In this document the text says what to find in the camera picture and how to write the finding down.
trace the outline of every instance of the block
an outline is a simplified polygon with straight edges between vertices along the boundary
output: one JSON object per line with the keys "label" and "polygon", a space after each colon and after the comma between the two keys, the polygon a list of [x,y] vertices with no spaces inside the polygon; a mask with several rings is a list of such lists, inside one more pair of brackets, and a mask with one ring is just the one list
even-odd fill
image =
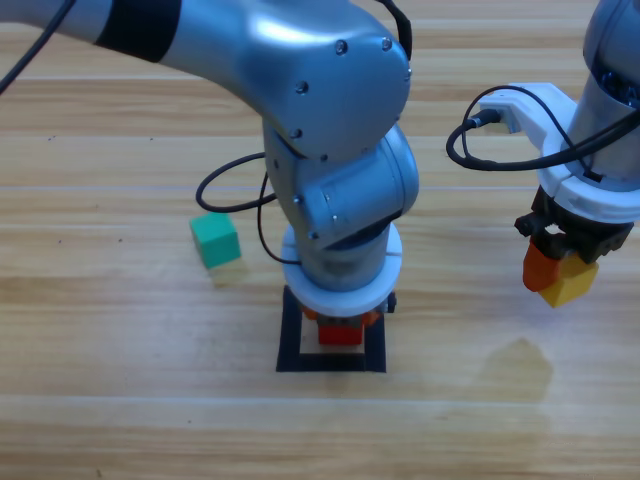
{"label": "block", "polygon": [[546,257],[531,241],[523,262],[524,286],[532,292],[540,292],[550,287],[560,279],[561,263],[561,260]]}
{"label": "block", "polygon": [[341,326],[318,326],[320,345],[360,345],[362,343],[362,325],[358,328]]}
{"label": "block", "polygon": [[553,308],[561,307],[586,294],[597,274],[598,264],[587,265],[576,253],[562,260],[558,281],[539,293]]}
{"label": "block", "polygon": [[191,233],[200,258],[207,269],[240,258],[238,232],[231,218],[223,213],[210,213],[190,222]]}

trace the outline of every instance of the screw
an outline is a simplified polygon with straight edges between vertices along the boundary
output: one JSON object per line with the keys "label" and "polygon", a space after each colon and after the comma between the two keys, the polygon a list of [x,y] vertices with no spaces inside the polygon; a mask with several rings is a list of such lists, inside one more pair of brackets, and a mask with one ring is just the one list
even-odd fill
{"label": "screw", "polygon": [[296,84],[296,93],[299,95],[304,95],[309,91],[309,84],[305,81],[298,82]]}
{"label": "screw", "polygon": [[338,55],[344,55],[349,50],[349,45],[344,40],[338,40],[336,42],[336,53]]}

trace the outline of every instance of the black square frame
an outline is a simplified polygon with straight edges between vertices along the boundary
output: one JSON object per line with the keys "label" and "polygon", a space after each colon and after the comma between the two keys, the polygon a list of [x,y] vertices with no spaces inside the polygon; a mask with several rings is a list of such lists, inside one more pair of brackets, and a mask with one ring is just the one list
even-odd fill
{"label": "black square frame", "polygon": [[282,295],[282,325],[278,372],[376,372],[386,373],[384,316],[364,330],[364,353],[300,353],[302,312],[291,289]]}

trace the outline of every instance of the wooden table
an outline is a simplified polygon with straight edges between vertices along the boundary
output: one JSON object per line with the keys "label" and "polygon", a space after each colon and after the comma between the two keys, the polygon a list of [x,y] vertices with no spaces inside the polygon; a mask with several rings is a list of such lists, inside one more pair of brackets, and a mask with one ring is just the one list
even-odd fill
{"label": "wooden table", "polygon": [[[521,283],[513,228],[535,174],[462,171],[444,153],[484,88],[550,81],[577,98],[597,1],[399,3],[416,30],[401,124],[422,191],[398,222],[386,375],[275,373],[283,277],[255,212],[233,217],[241,261],[201,265],[195,186],[261,149],[238,100],[64,38],[0,99],[0,478],[640,478],[638,236],[552,310]],[[1,26],[3,71],[36,34]],[[522,136],[473,148],[535,154]],[[262,172],[208,198],[254,198]],[[266,208],[272,245],[284,227]]]}

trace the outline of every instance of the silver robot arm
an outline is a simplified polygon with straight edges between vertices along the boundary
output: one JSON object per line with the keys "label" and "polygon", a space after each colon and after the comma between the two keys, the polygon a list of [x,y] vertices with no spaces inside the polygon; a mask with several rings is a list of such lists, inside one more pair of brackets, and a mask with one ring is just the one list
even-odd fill
{"label": "silver robot arm", "polygon": [[[62,1],[5,0],[0,20],[44,27]],[[77,0],[58,31],[209,79],[262,116],[267,171],[314,288],[358,291],[383,270],[391,221],[419,185],[396,124],[409,62],[373,16],[348,0]],[[372,301],[311,306],[350,316]]]}
{"label": "silver robot arm", "polygon": [[[576,146],[617,122],[627,125],[626,135],[595,153],[539,170],[532,212],[516,221],[531,237],[524,283],[552,306],[585,294],[597,260],[618,250],[640,219],[640,0],[601,0],[584,58],[590,75],[577,105],[550,84],[513,85],[542,98]],[[544,158],[569,151],[549,116],[523,92],[503,90],[479,104],[498,110],[511,132],[524,130]],[[560,232],[549,232],[550,225]]]}

